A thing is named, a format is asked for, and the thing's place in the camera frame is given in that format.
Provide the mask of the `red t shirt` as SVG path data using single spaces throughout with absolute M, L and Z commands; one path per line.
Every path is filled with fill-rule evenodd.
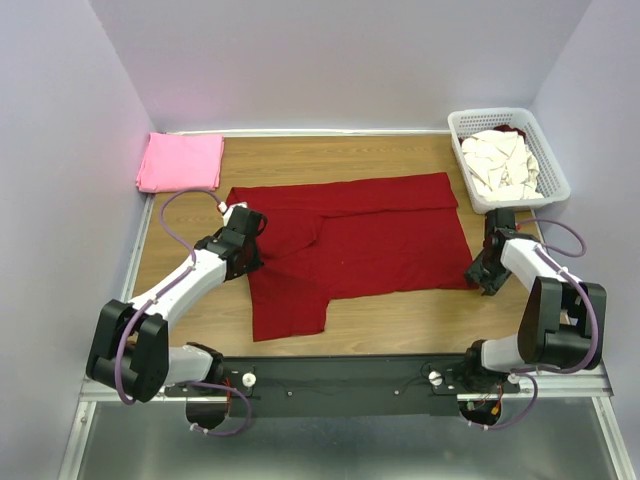
M 469 287 L 471 252 L 445 173 L 234 187 L 227 202 L 267 218 L 264 264 L 249 276 L 256 342 L 323 332 L 336 299 Z

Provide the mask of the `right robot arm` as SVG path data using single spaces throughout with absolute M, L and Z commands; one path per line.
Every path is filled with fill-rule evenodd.
M 470 285 L 494 295 L 511 278 L 528 291 L 518 332 L 498 340 L 478 340 L 469 347 L 460 379 L 480 392 L 498 378 L 534 371 L 573 374 L 593 370 L 602 358 L 607 293 L 559 265 L 549 253 L 578 258 L 577 253 L 544 244 L 518 229 L 515 213 L 498 208 L 485 214 L 481 253 L 465 272 Z

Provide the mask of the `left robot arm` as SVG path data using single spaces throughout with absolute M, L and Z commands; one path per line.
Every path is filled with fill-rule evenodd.
M 115 389 L 126 404 L 147 402 L 165 386 L 186 383 L 201 395 L 214 393 L 221 385 L 222 354 L 196 343 L 171 347 L 169 333 L 206 293 L 263 265 L 257 237 L 266 225 L 265 215 L 233 205 L 223 227 L 198 241 L 160 283 L 127 302 L 106 303 L 86 375 Z

